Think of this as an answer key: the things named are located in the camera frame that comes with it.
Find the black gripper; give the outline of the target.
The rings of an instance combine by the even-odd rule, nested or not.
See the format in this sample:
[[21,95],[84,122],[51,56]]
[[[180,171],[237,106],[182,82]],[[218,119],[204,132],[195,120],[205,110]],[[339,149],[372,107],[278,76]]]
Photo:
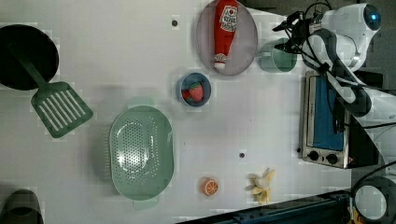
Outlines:
[[275,48],[287,53],[295,54],[303,46],[305,40],[310,36],[309,27],[311,19],[298,20],[294,25],[292,21],[282,21],[278,26],[273,28],[274,32],[279,32],[291,28],[291,37],[289,42],[276,44]]

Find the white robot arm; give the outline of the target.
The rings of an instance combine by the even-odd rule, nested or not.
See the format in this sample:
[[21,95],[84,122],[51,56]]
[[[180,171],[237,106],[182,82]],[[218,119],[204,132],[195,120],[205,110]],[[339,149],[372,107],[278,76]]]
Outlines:
[[291,31],[281,49],[299,53],[336,91],[336,99],[362,126],[384,162],[395,161],[396,97],[370,87],[355,74],[381,27],[381,14],[371,4],[330,9],[308,18],[302,11],[289,15],[273,30]]

